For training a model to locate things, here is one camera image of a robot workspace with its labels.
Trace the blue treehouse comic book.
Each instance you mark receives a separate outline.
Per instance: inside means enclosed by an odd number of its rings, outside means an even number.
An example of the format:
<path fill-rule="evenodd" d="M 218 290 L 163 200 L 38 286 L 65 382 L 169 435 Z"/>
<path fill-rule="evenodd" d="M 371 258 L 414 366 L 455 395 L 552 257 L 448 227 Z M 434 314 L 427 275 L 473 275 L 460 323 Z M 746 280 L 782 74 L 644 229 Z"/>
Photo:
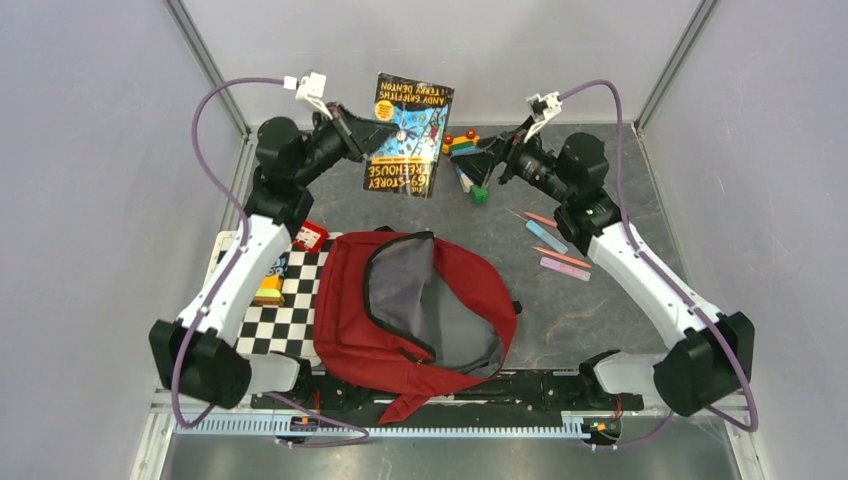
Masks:
<path fill-rule="evenodd" d="M 454 89 L 381 72 L 374 117 L 397 127 L 366 162 L 363 189 L 432 196 Z"/>

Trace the red student backpack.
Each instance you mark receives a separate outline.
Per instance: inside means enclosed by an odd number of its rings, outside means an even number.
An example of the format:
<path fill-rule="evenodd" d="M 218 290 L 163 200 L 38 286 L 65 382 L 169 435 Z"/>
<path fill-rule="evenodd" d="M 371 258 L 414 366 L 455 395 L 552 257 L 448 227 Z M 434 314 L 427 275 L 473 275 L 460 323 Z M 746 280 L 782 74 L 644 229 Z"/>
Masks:
<path fill-rule="evenodd" d="M 326 370 L 394 394 L 378 422 L 495 377 L 519 304 L 482 256 L 431 231 L 337 237 L 319 277 L 314 349 Z"/>

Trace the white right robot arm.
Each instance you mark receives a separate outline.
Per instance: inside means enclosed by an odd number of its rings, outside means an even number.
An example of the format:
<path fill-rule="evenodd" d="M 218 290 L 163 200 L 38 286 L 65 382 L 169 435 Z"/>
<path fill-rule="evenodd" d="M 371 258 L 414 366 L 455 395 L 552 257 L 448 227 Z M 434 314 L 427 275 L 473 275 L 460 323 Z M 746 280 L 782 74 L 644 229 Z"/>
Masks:
<path fill-rule="evenodd" d="M 737 391 L 750 393 L 753 322 L 696 294 L 647 246 L 604 188 L 609 162 L 602 140 L 575 133 L 554 154 L 539 138 L 504 132 L 449 157 L 477 185 L 503 165 L 499 183 L 517 177 L 557 201 L 560 235 L 616 280 L 667 347 L 663 357 L 613 353 L 598 360 L 577 382 L 585 405 L 602 408 L 617 393 L 656 395 L 689 417 L 714 411 Z"/>

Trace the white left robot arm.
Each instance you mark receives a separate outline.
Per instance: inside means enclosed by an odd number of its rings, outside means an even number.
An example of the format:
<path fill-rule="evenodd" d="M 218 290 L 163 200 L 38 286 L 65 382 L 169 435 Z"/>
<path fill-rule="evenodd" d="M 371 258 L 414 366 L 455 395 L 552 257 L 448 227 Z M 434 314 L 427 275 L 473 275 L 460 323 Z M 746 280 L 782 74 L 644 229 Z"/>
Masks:
<path fill-rule="evenodd" d="M 312 399 L 314 381 L 302 373 L 305 360 L 284 353 L 243 355 L 236 343 L 262 280 L 307 220 L 314 203 L 308 185 L 342 159 L 369 159 L 399 130 L 340 103 L 328 110 L 314 113 L 310 131 L 287 117 L 259 127 L 247 223 L 178 318 L 158 320 L 149 332 L 160 381 L 172 393 L 227 409 L 266 391 L 295 408 Z"/>

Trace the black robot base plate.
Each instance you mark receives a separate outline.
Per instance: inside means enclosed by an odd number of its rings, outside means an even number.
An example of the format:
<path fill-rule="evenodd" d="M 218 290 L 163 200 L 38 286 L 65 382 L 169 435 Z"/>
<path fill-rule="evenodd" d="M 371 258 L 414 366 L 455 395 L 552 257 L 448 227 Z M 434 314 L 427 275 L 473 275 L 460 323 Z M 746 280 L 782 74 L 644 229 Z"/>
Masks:
<path fill-rule="evenodd" d="M 354 386 L 324 372 L 301 381 L 287 397 L 333 419 L 376 427 L 398 398 Z M 610 418 L 640 412 L 643 398 L 600 391 L 575 370 L 505 370 L 495 379 L 433 398 L 391 427 L 552 426 L 563 412 Z"/>

